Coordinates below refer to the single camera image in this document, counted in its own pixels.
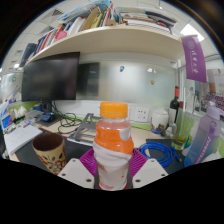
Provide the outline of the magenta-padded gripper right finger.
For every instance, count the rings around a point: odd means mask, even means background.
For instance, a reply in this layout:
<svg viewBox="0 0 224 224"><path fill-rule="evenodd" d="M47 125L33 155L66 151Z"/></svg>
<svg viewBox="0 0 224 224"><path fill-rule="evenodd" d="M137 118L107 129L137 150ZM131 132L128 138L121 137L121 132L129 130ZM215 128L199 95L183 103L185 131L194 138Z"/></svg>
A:
<svg viewBox="0 0 224 224"><path fill-rule="evenodd" d="M146 186L168 175L156 159L147 159L137 149L132 152L129 172L134 189Z"/></svg>

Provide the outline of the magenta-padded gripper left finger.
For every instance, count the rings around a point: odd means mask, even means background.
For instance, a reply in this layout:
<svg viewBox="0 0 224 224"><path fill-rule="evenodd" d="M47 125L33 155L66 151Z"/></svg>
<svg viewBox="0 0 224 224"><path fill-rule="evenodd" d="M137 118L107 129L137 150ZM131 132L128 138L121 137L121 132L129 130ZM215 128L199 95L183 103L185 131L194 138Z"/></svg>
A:
<svg viewBox="0 0 224 224"><path fill-rule="evenodd" d="M80 187L93 189L97 176L97 162L94 157L94 150L88 150L79 159L72 158L58 176Z"/></svg>

